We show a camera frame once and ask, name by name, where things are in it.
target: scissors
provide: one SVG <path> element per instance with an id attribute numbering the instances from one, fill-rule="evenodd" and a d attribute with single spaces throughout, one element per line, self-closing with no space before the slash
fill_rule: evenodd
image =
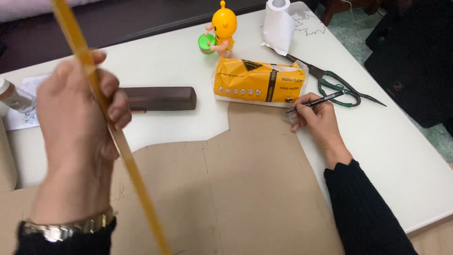
<path id="1" fill-rule="evenodd" d="M 284 56 L 284 57 L 287 60 L 291 61 L 292 63 L 294 63 L 294 62 L 296 62 L 296 60 L 298 60 L 298 61 L 306 64 L 308 66 L 308 72 L 311 75 L 313 75 L 316 79 L 318 79 L 318 90 L 323 96 L 325 96 L 325 97 L 327 96 L 326 92 L 322 88 L 322 86 L 326 86 L 327 88 L 331 88 L 331 89 L 337 90 L 337 91 L 344 90 L 344 93 L 346 95 L 350 95 L 350 96 L 354 97 L 355 100 L 356 100 L 356 103 L 343 103 L 343 102 L 340 102 L 338 100 L 332 99 L 331 100 L 332 103 L 336 103 L 338 105 L 350 108 L 350 107 L 358 106 L 361 103 L 361 98 L 366 98 L 366 99 L 368 99 L 370 101 L 373 101 L 375 103 L 378 103 L 380 105 L 383 105 L 383 106 L 387 107 L 385 104 L 381 103 L 380 101 L 378 101 L 374 97 L 359 93 L 349 83 L 347 83 L 345 80 L 343 80 L 340 76 L 336 75 L 334 72 L 324 71 L 322 69 L 319 69 L 316 66 L 314 66 L 312 64 L 308 64 L 308 63 L 306 63 L 306 62 L 304 62 L 304 61 L 302 61 L 302 60 L 300 60 L 300 59 L 298 59 L 298 58 L 296 58 L 296 57 L 294 57 L 294 56 L 292 56 L 290 54 L 286 54 L 286 56 Z M 330 82 L 326 81 L 325 79 L 323 79 L 324 75 L 330 76 L 330 77 L 334 78 L 335 80 L 339 81 L 342 84 L 333 85 L 332 83 L 330 83 Z"/>

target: green drum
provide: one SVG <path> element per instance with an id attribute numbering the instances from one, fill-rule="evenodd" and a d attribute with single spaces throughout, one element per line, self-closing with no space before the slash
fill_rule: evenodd
<path id="1" fill-rule="evenodd" d="M 216 45 L 216 38 L 212 34 L 207 34 L 207 36 L 202 34 L 198 38 L 198 46 L 200 47 L 200 51 L 206 55 L 212 54 L 214 52 L 209 50 L 210 45 L 207 44 L 208 42 L 210 42 L 211 45 Z"/>

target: tiled floor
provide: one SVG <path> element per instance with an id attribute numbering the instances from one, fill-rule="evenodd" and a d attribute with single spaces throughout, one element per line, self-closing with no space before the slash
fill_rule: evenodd
<path id="1" fill-rule="evenodd" d="M 324 11 L 322 5 L 318 6 L 316 14 Z M 363 65 L 365 60 L 371 55 L 372 51 L 366 46 L 365 39 L 373 30 L 372 27 L 376 26 L 381 20 L 379 14 L 368 16 L 363 9 L 357 8 L 352 10 L 356 24 L 352 20 L 351 12 L 345 11 L 335 14 L 330 22 L 328 28 L 336 36 L 336 38 L 344 45 L 344 47 Z M 436 148 L 442 157 L 448 161 L 453 162 L 453 137 L 447 132 L 445 127 L 440 124 L 431 128 L 423 128 L 411 117 L 408 118 L 414 125 L 422 132 L 428 141 Z"/>

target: left hand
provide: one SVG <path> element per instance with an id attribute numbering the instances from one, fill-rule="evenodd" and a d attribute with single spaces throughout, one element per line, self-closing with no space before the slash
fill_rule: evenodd
<path id="1" fill-rule="evenodd" d="M 92 57 L 97 65 L 106 53 L 93 51 Z M 132 118 L 127 96 L 114 75 L 102 69 L 98 74 L 101 91 L 111 101 L 109 118 L 116 128 L 124 128 Z M 48 173 L 35 198 L 32 221 L 64 224 L 107 210 L 119 155 L 79 61 L 61 62 L 36 98 Z"/>

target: brown paper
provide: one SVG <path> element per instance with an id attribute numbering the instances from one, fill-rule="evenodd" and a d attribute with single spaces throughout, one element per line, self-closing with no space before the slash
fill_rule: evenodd
<path id="1" fill-rule="evenodd" d="M 283 111 L 230 103 L 230 130 L 208 141 L 134 153 L 174 253 L 343 254 L 330 209 Z M 6 226 L 1 254 L 14 249 L 15 226 L 34 192 L 0 194 L 8 207 L 0 217 Z M 111 194 L 119 212 L 112 254 L 160 254 L 120 161 Z"/>
<path id="2" fill-rule="evenodd" d="M 17 171 L 6 137 L 5 127 L 0 118 L 0 192 L 12 191 L 17 183 Z"/>

